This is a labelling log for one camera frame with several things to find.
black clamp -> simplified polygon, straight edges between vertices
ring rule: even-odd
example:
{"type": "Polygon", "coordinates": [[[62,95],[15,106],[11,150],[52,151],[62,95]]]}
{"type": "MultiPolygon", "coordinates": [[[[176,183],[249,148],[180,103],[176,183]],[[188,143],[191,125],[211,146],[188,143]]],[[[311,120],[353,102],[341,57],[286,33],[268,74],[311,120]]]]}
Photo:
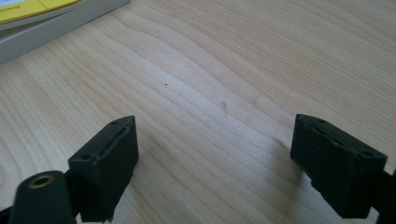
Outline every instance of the black clamp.
{"type": "Polygon", "coordinates": [[[387,156],[323,119],[297,115],[290,151],[312,186],[342,218],[396,223],[396,172],[384,171],[387,156]]]}
{"type": "Polygon", "coordinates": [[[76,223],[112,220],[139,160],[134,117],[107,124],[69,160],[70,169],[24,180],[0,224],[76,223]]]}

light wood surface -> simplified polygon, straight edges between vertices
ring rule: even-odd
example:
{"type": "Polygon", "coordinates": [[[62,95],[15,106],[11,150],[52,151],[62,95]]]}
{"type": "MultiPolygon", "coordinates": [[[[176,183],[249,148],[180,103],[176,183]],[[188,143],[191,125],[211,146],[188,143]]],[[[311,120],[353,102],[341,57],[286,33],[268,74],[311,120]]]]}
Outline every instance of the light wood surface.
{"type": "Polygon", "coordinates": [[[0,65],[0,209],[135,115],[141,157],[113,223],[374,223],[311,187],[292,129],[326,119],[392,172],[395,75],[394,0],[132,0],[0,65]]]}

mounting hole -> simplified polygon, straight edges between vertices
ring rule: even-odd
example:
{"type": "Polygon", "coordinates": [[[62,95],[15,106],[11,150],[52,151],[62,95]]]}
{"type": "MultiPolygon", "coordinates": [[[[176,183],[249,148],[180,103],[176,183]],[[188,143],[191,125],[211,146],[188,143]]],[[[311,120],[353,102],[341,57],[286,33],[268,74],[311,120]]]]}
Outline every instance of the mounting hole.
{"type": "Polygon", "coordinates": [[[361,154],[364,156],[373,156],[373,152],[371,151],[363,151],[361,154]]]}
{"type": "Polygon", "coordinates": [[[54,180],[52,175],[41,175],[34,180],[30,181],[29,188],[40,189],[47,186],[50,182],[54,180]]]}

